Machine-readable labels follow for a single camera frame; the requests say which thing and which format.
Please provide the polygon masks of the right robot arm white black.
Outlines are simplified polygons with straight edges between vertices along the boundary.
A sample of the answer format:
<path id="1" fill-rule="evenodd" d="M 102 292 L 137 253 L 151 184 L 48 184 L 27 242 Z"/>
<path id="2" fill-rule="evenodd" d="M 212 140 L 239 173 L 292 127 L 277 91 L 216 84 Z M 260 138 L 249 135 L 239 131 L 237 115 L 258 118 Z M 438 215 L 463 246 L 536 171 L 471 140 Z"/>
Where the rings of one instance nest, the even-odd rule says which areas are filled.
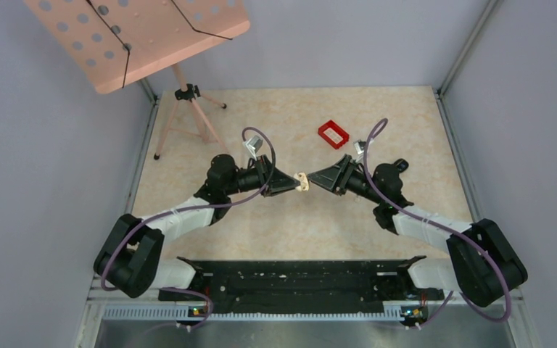
<path id="1" fill-rule="evenodd" d="M 418 239 L 448 255 L 416 260 L 396 279 L 398 293 L 415 299 L 425 289 L 457 291 L 473 305 L 486 307 L 528 279 L 528 272 L 499 225 L 484 218 L 475 223 L 427 212 L 402 193 L 404 160 L 363 164 L 345 155 L 336 164 L 308 174 L 308 180 L 338 196 L 351 192 L 376 203 L 378 225 L 397 235 Z"/>

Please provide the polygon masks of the black earbud charging case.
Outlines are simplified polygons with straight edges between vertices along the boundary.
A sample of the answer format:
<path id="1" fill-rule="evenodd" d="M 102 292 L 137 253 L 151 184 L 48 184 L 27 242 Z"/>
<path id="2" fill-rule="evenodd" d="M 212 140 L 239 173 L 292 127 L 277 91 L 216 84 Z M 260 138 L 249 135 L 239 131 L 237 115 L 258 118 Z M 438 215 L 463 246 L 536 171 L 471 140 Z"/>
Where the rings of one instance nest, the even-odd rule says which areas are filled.
<path id="1" fill-rule="evenodd" d="M 409 163 L 405 159 L 398 159 L 395 161 L 394 166 L 400 173 L 404 173 L 409 168 Z"/>

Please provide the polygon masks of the cream earbud charging case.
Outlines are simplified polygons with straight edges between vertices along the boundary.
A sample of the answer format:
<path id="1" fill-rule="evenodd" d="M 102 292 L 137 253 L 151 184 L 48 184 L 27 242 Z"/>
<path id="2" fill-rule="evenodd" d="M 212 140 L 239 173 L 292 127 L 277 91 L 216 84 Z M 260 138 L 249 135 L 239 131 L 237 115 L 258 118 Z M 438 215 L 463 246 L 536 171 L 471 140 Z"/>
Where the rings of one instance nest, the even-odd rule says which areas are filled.
<path id="1" fill-rule="evenodd" d="M 306 192 L 310 189 L 310 183 L 307 174 L 298 172 L 293 175 L 293 178 L 298 181 L 298 186 L 295 188 L 298 192 Z"/>

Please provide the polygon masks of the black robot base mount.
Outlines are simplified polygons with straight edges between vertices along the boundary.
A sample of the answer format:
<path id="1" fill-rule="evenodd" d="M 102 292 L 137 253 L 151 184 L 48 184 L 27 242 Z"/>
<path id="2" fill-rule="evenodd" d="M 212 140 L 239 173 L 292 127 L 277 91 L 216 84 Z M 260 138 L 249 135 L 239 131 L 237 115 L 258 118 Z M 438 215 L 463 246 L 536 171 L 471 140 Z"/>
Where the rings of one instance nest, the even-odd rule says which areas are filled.
<path id="1" fill-rule="evenodd" d="M 216 314 L 382 313 L 390 301 L 443 300 L 439 289 L 417 289 L 410 260 L 194 260 L 188 294 L 160 290 L 158 299 L 186 301 L 197 293 Z"/>

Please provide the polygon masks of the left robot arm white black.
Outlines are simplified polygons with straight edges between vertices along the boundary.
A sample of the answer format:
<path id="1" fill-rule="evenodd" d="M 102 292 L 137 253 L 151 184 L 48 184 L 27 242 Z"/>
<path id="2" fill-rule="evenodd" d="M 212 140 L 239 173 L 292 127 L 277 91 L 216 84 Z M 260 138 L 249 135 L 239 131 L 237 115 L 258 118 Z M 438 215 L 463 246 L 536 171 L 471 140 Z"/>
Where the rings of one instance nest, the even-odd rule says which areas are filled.
<path id="1" fill-rule="evenodd" d="M 94 261 L 94 272 L 104 290 L 130 298 L 149 289 L 176 289 L 185 299 L 196 299 L 204 288 L 199 268 L 183 259 L 162 260 L 165 246 L 224 218 L 235 206 L 234 194 L 268 197 L 306 186 L 304 174 L 283 173 L 266 156 L 239 168 L 232 156 L 219 154 L 211 160 L 205 182 L 184 203 L 148 217 L 121 215 Z"/>

